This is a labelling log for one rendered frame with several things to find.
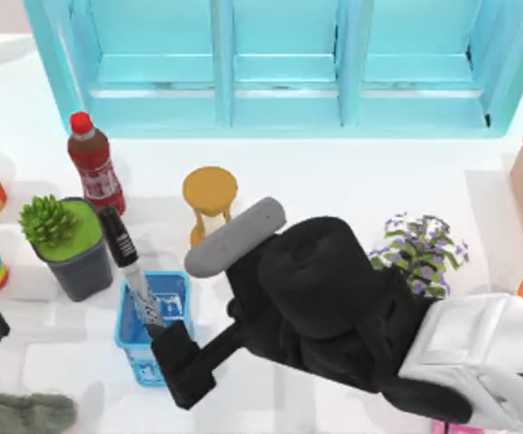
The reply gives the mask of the purple and white flower plant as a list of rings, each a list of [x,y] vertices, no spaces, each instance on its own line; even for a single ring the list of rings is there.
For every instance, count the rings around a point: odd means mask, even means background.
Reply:
[[[384,224],[384,238],[368,253],[375,269],[396,267],[415,294],[448,297],[448,271],[470,261],[469,245],[456,241],[451,226],[442,218],[424,214],[410,218],[399,212]]]

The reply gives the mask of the wooden hourglass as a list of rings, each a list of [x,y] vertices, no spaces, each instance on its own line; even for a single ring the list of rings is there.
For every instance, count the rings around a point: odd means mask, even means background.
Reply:
[[[196,218],[190,233],[192,247],[232,219],[231,207],[237,192],[235,177],[219,166],[200,167],[185,178],[182,194]]]

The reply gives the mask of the grey-green cloth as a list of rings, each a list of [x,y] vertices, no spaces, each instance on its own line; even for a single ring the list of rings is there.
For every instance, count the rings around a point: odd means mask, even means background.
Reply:
[[[0,393],[0,434],[63,434],[76,419],[76,404],[64,395]]]

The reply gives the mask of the pale grey rounded box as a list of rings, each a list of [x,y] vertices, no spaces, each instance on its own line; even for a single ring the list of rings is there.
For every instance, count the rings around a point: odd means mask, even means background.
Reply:
[[[195,278],[210,278],[225,272],[286,222],[279,201],[271,197],[260,199],[192,247],[185,255],[185,270]]]

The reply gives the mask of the blue basket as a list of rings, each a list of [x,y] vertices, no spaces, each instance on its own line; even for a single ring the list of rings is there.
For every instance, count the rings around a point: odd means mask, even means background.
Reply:
[[[194,328],[190,315],[190,280],[181,271],[147,271],[146,278],[160,305],[161,315],[168,326],[183,320],[193,336]],[[157,361],[151,351],[151,339],[139,319],[128,284],[121,282],[119,309],[117,313],[114,341],[127,356],[129,366],[138,384],[145,387],[166,385]]]

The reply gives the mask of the pink object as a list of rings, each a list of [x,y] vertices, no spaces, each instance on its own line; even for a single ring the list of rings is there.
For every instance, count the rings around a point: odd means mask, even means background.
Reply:
[[[441,420],[432,420],[430,434],[475,434],[475,429]]]

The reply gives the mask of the red bottle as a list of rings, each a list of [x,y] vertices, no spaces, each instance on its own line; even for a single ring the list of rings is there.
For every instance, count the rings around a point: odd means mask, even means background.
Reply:
[[[112,206],[123,214],[125,197],[112,164],[109,139],[85,111],[72,113],[69,123],[67,150],[79,173],[83,197],[96,209]]]

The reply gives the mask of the light blue rack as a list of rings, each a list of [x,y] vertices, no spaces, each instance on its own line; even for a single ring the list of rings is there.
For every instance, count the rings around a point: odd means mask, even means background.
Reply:
[[[24,0],[62,119],[111,137],[499,137],[523,0]]]

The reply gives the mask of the green succulent in grey pot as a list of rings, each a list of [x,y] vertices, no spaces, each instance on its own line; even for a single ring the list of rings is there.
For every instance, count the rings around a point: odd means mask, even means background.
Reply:
[[[81,302],[110,287],[109,254],[90,203],[79,197],[34,196],[21,208],[19,223],[71,301]]]

